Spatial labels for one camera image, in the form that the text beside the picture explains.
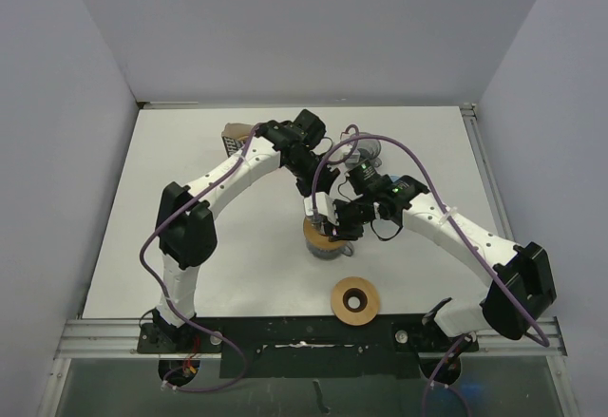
white table surface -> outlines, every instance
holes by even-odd
[[[185,184],[226,159],[226,123],[292,120],[301,108],[142,110],[129,147],[104,244],[88,293],[85,318],[139,317],[161,292],[138,252],[152,232],[161,192]],[[311,111],[339,139],[357,123],[362,131],[393,137],[422,160],[444,201],[496,232],[458,107],[316,107]],[[318,149],[326,149],[324,141]],[[400,149],[383,146],[381,173],[419,171]],[[218,248],[201,265],[195,306],[200,316],[331,314],[330,292],[340,279],[362,276],[381,298],[381,313],[425,313],[444,297],[470,297],[481,282],[434,243],[403,231],[380,242],[366,228],[353,257],[313,257],[302,235],[302,198],[280,169],[235,199],[216,222]],[[392,224],[382,226],[388,235]],[[148,262],[162,273],[158,241]]]

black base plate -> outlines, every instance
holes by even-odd
[[[451,345],[434,324],[422,325],[422,314],[385,314],[361,327],[346,325],[334,316],[196,317],[199,325],[221,332],[239,346],[250,362],[247,377],[358,377],[390,374],[420,376],[418,352],[445,352]],[[408,342],[395,339],[408,333]],[[189,353],[200,336],[199,353],[221,352],[220,377],[235,377],[241,358],[223,343],[214,346],[209,336],[180,328],[169,340],[154,324],[143,324],[138,353]],[[477,351],[477,344],[470,351]]]

screw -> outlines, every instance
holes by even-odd
[[[395,334],[395,339],[399,344],[406,344],[408,342],[408,332],[400,330]]]
[[[216,337],[216,336],[210,336],[210,337],[209,337],[209,342],[210,342],[212,345],[214,345],[214,346],[219,346],[219,345],[221,344],[221,339],[219,339],[219,338],[218,338],[218,337]]]

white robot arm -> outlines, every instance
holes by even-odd
[[[261,137],[253,137],[244,157],[242,151],[238,151],[211,172],[189,182],[185,186],[187,194],[194,197],[205,187],[225,175],[241,159],[243,159],[243,162],[237,168],[235,174],[200,200],[200,203],[207,205],[213,220],[217,219],[221,210],[241,192],[264,175],[274,172],[281,164],[280,153],[273,149],[271,142]],[[164,264],[162,280],[169,290],[173,304],[186,317],[194,317],[194,292],[197,287],[200,267],[182,268],[176,258],[168,253],[162,255],[162,262]],[[169,309],[164,297],[161,298],[157,311],[162,319],[169,324],[175,327],[183,324]]]
[[[194,292],[199,265],[215,250],[214,221],[221,210],[256,180],[281,166],[295,175],[296,187],[305,200],[306,215],[315,218],[315,226],[321,234],[336,240],[355,240],[363,235],[364,224],[379,218],[390,219],[434,241],[485,284],[487,294],[472,295],[467,301],[446,298],[425,316],[425,321],[436,323],[448,337],[492,328],[508,338],[519,339],[529,324],[496,288],[492,276],[457,235],[447,216],[464,231],[477,252],[534,318],[538,318],[553,302],[555,287],[546,252],[540,246],[530,243],[523,248],[494,236],[455,209],[447,208],[447,214],[443,215],[425,185],[412,177],[404,176],[393,181],[386,175],[378,175],[373,166],[363,160],[347,173],[349,182],[360,197],[345,202],[328,195],[339,171],[326,165],[317,182],[317,211],[314,213],[310,195],[314,172],[321,157],[312,149],[324,135],[325,124],[308,110],[303,110],[293,122],[262,124],[245,156],[238,152],[186,186],[172,183],[165,188],[157,225],[242,160],[228,180],[160,234],[163,281],[180,313],[187,318],[195,316]],[[344,147],[342,151],[346,154],[349,148]],[[183,324],[169,309],[165,298],[161,299],[156,312],[155,323],[165,332],[174,331]]]

brown tape roll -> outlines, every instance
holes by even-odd
[[[359,299],[358,308],[349,306],[352,297]],[[345,324],[365,325],[380,311],[380,297],[367,279],[346,277],[333,287],[332,311]]]

